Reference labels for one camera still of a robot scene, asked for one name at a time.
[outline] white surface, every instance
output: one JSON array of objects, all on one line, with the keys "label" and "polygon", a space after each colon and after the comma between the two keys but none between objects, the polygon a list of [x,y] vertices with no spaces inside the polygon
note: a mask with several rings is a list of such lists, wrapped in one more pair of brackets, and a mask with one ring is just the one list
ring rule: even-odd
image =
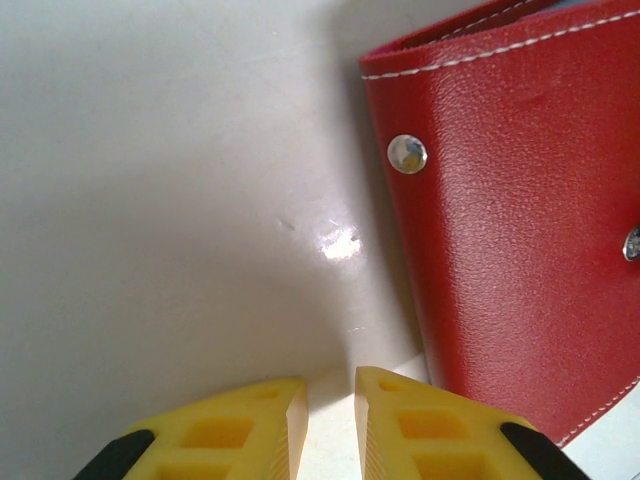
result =
[{"label": "white surface", "polygon": [[356,60],[473,3],[0,3],[0,478],[291,374],[300,478],[359,478],[353,369],[419,342]]},{"label": "white surface", "polygon": [[639,443],[640,388],[636,387],[564,451],[593,480],[631,480],[640,475]]}]

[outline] rectangular hole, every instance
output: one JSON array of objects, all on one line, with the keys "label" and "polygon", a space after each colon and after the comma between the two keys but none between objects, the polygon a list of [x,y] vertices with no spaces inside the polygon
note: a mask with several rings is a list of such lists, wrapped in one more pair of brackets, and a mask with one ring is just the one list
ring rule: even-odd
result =
[{"label": "rectangular hole", "polygon": [[191,426],[182,448],[242,448],[251,430],[250,418],[207,418]]},{"label": "rectangular hole", "polygon": [[280,392],[278,390],[264,390],[256,393],[255,398],[260,400],[273,400],[277,398]]},{"label": "rectangular hole", "polygon": [[422,480],[504,480],[481,452],[439,452],[414,457]]},{"label": "rectangular hole", "polygon": [[398,423],[405,438],[466,438],[469,427],[451,410],[413,409],[398,412]]},{"label": "rectangular hole", "polygon": [[383,392],[401,392],[402,391],[402,387],[400,385],[390,382],[389,380],[381,379],[378,382],[378,385],[380,386],[380,390],[382,390]]},{"label": "rectangular hole", "polygon": [[225,480],[230,469],[229,465],[167,463],[158,468],[158,480]]}]

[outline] yellow plastic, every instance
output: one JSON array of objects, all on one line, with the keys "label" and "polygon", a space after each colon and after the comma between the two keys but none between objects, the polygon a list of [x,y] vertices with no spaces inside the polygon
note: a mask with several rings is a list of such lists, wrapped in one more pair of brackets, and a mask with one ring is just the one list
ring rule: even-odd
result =
[{"label": "yellow plastic", "polygon": [[156,439],[125,480],[295,479],[308,416],[304,382],[280,379],[144,420]]},{"label": "yellow plastic", "polygon": [[539,480],[500,432],[526,420],[375,367],[356,371],[365,480]]}]

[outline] red leather wallet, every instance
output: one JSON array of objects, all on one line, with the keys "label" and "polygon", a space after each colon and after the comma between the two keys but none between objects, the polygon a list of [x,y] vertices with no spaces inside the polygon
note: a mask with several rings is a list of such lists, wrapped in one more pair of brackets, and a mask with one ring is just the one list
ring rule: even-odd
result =
[{"label": "red leather wallet", "polygon": [[640,374],[640,0],[555,3],[487,3],[361,70],[434,383],[562,446]]}]

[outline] metal snap button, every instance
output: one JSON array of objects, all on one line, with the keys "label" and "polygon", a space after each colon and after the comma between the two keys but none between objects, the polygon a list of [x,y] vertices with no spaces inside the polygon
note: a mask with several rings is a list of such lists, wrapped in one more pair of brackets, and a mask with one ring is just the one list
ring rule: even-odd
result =
[{"label": "metal snap button", "polygon": [[629,262],[640,258],[640,226],[631,230],[631,233],[624,242],[622,253],[624,258]]},{"label": "metal snap button", "polygon": [[398,135],[391,140],[387,157],[393,168],[407,175],[418,173],[429,159],[424,144],[411,135]]}]

